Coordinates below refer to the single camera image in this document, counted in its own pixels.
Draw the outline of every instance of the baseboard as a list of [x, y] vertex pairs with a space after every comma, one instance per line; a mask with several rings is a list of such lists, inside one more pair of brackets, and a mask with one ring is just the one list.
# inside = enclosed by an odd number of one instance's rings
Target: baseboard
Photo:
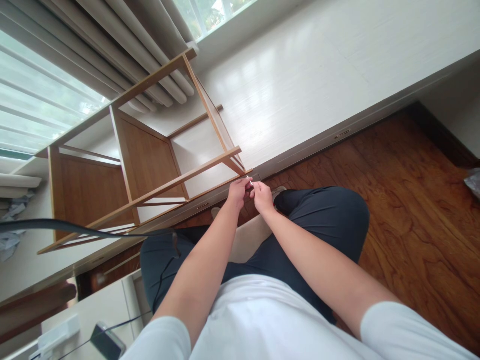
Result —
[[422, 103], [416, 102], [405, 111], [421, 128], [424, 134], [458, 168], [480, 167], [476, 157], [445, 125], [443, 125]]

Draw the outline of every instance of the forearm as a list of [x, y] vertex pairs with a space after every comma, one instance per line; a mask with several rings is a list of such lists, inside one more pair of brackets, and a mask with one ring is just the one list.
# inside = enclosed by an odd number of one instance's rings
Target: forearm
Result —
[[313, 291], [357, 338], [367, 310], [399, 299], [333, 246], [272, 210], [262, 214], [281, 247]]
[[178, 271], [154, 319], [173, 316], [183, 321], [192, 348], [215, 301], [232, 251], [240, 210], [228, 201]]

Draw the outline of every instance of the dark pants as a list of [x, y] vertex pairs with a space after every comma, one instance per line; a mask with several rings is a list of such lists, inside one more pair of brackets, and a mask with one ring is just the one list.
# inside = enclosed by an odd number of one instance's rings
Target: dark pants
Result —
[[[337, 186], [313, 190], [287, 190], [276, 199], [277, 209], [295, 224], [332, 245], [358, 263], [369, 229], [370, 213], [364, 199], [356, 192]], [[141, 248], [141, 270], [148, 303], [153, 312], [170, 289], [180, 266], [209, 227], [177, 230], [179, 259], [174, 259], [160, 276], [170, 259], [177, 255], [172, 235], [150, 237]], [[332, 310], [314, 293], [289, 260], [274, 234], [259, 247], [245, 264], [229, 262], [223, 283], [242, 275], [258, 274], [287, 283], [329, 322], [335, 323]]]

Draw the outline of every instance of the wooden cabinet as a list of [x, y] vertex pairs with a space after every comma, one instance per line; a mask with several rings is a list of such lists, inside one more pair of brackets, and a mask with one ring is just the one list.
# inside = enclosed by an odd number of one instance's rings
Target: wooden cabinet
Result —
[[[48, 157], [54, 219], [118, 234], [119, 237], [126, 233], [139, 234], [141, 237], [153, 221], [157, 224], [159, 218], [173, 211], [195, 207], [199, 199], [251, 171], [245, 169], [239, 157], [242, 150], [234, 145], [222, 120], [222, 107], [213, 104], [192, 70], [189, 61], [195, 56], [193, 49], [177, 56], [36, 155]], [[201, 98], [206, 110], [204, 115], [165, 136], [120, 110], [121, 106], [153, 84], [182, 68]], [[105, 117], [110, 117], [112, 121], [120, 154], [118, 159], [66, 145]], [[206, 120], [211, 121], [223, 153], [182, 174], [172, 139]], [[62, 149], [101, 160], [65, 154]], [[185, 182], [219, 164], [226, 165], [237, 175], [224, 183], [213, 184], [211, 189], [190, 198]], [[158, 199], [162, 198], [175, 198], [175, 201], [159, 202]], [[158, 207], [159, 204], [174, 207], [141, 221], [139, 208]], [[57, 230], [54, 243], [39, 251], [39, 254], [101, 239]]]

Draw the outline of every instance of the wooden floor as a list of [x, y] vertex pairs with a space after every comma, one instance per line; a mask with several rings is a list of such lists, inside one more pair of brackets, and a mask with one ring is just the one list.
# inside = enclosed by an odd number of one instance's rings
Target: wooden floor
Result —
[[[447, 336], [480, 355], [480, 203], [454, 167], [405, 113], [266, 180], [272, 188], [337, 185], [361, 194], [371, 212], [360, 266]], [[258, 213], [253, 201], [239, 224]], [[179, 228], [212, 223], [204, 211]], [[136, 254], [137, 245], [92, 270]], [[110, 284], [139, 258], [112, 272]]]

